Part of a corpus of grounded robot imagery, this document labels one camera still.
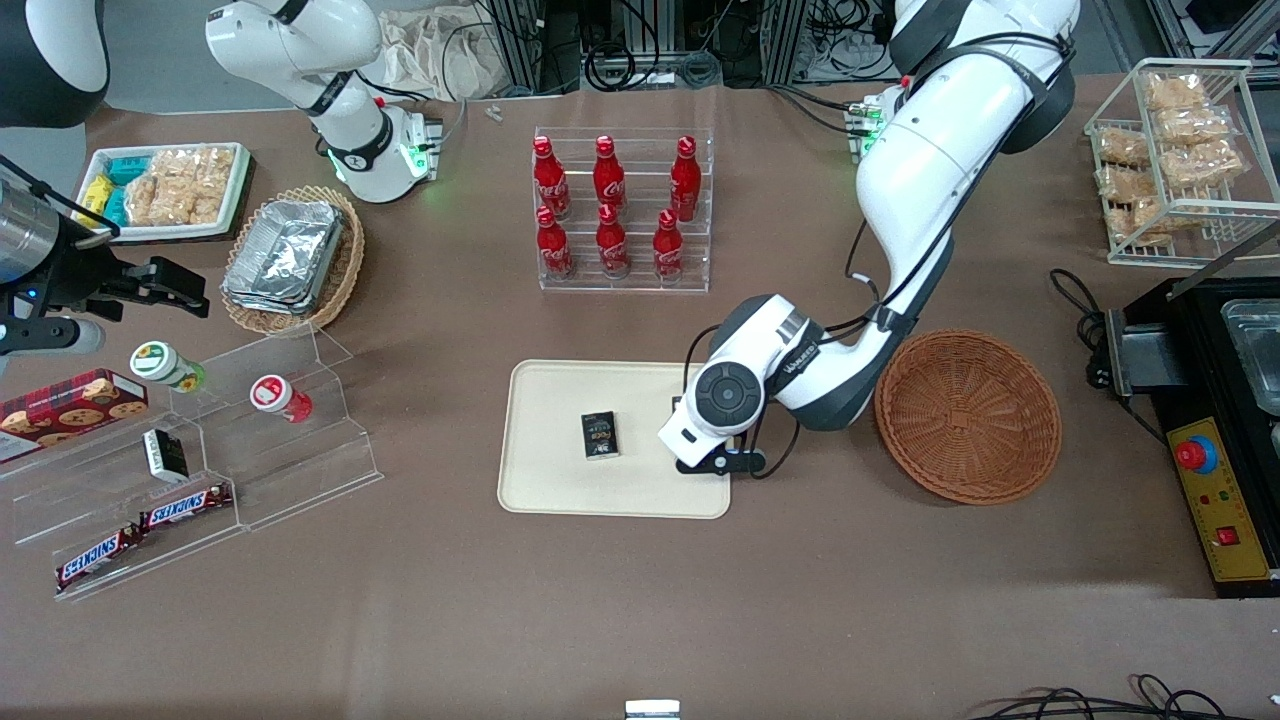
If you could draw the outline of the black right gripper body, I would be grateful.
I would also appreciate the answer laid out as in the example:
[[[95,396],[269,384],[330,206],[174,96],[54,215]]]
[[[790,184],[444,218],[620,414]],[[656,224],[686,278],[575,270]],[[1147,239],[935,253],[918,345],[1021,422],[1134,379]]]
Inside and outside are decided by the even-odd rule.
[[[14,258],[3,256],[4,316],[31,319],[67,309],[119,322],[124,302],[151,304],[148,291],[131,275],[134,265],[104,242],[78,249],[95,233],[64,215],[55,219],[50,227],[26,232],[44,252],[38,261],[19,269]]]

